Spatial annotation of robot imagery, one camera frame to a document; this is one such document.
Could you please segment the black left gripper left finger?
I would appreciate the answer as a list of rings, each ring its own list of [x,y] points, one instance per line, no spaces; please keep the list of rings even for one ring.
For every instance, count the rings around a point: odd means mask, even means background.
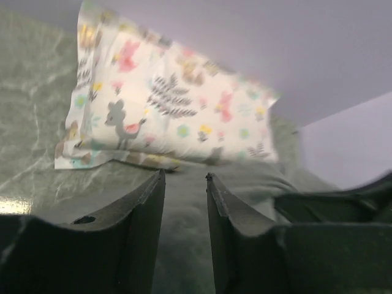
[[[2,293],[150,293],[165,173],[71,224],[1,216]]]

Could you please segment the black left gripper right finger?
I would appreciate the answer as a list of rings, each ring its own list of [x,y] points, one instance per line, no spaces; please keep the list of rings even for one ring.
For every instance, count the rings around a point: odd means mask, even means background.
[[[332,192],[289,193],[271,220],[207,177],[217,293],[390,293],[391,175]]]

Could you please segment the grey quilted plush pillowcase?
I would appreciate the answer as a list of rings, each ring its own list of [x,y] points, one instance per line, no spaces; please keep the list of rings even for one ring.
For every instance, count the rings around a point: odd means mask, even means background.
[[[153,293],[214,293],[205,176],[214,173],[237,197],[274,219],[272,199],[286,192],[323,192],[337,187],[302,168],[300,133],[273,116],[277,162],[190,168],[166,176],[165,201]]]

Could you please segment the animal print patterned pillow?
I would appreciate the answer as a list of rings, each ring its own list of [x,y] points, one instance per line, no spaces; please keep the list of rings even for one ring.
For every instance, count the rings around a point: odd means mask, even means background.
[[[78,14],[77,58],[56,169],[278,160],[272,89],[90,1]]]

